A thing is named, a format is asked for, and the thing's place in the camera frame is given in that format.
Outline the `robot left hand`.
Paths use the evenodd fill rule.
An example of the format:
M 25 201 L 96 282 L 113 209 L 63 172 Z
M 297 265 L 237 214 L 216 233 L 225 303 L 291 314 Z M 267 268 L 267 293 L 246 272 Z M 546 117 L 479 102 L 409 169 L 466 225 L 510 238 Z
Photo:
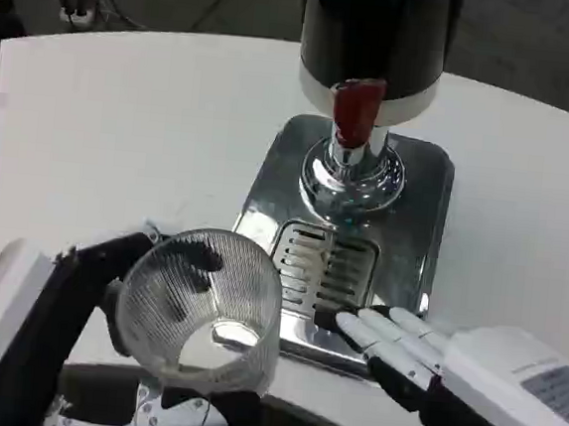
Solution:
M 146 225 L 47 256 L 0 254 L 0 426 L 254 426 L 279 355 L 281 285 L 255 242 L 225 229 Z M 63 374 L 94 310 L 118 378 Z

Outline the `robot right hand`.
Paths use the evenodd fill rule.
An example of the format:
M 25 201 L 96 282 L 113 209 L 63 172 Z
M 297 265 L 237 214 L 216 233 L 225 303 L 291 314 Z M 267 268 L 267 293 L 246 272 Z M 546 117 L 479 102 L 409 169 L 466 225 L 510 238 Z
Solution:
M 569 426 L 569 360 L 518 327 L 445 336 L 402 308 L 321 308 L 321 329 L 422 426 Z

